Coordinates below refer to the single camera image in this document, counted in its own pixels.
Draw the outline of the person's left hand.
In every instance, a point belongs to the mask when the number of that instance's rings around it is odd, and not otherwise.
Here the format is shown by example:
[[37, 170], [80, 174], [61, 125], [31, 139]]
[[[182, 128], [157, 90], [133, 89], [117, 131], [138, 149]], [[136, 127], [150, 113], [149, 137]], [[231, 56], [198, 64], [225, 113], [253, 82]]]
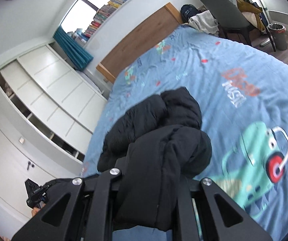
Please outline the person's left hand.
[[41, 210], [41, 208], [34, 207], [31, 211], [32, 217], [34, 217], [40, 210]]

